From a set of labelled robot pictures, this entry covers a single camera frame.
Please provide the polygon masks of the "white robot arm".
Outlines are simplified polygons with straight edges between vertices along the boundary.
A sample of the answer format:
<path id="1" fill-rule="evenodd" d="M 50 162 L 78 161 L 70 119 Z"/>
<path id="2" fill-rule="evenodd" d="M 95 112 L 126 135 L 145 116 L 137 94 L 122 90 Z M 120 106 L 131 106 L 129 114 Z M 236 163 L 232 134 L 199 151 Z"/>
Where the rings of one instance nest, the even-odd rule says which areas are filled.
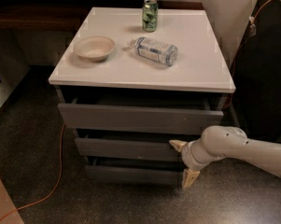
<path id="1" fill-rule="evenodd" d="M 250 139 L 238 127 L 209 126 L 197 140 L 170 140 L 169 144 L 186 165 L 183 189 L 192 186 L 204 167 L 226 158 L 246 161 L 281 178 L 281 144 Z"/>

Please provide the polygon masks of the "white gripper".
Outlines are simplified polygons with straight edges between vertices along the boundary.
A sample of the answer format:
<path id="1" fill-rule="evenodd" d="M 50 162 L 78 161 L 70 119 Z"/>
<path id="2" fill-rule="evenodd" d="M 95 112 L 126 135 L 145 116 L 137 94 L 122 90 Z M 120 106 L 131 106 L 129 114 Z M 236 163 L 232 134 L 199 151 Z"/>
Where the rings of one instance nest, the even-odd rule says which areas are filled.
<path id="1" fill-rule="evenodd" d="M 213 161 L 200 139 L 187 143 L 181 140 L 170 140 L 169 144 L 181 152 L 182 160 L 189 169 L 183 171 L 182 188 L 190 188 L 200 174 L 200 170 Z"/>

